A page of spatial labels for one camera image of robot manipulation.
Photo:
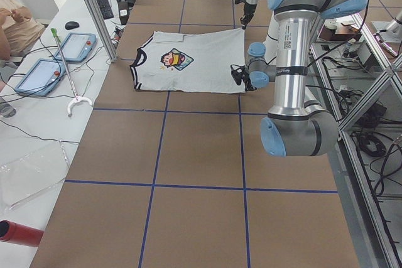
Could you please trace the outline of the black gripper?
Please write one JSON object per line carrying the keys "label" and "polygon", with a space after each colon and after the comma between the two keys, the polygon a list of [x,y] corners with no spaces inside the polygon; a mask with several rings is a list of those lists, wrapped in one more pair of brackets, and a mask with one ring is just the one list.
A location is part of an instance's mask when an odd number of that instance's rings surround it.
{"label": "black gripper", "polygon": [[241,72],[241,80],[244,83],[244,88],[246,92],[256,90],[256,88],[251,83],[251,79],[247,71],[243,70]]}
{"label": "black gripper", "polygon": [[248,25],[251,22],[255,10],[256,10],[256,4],[249,4],[247,2],[244,3],[244,14],[241,17],[242,29],[245,29],[245,25]]}

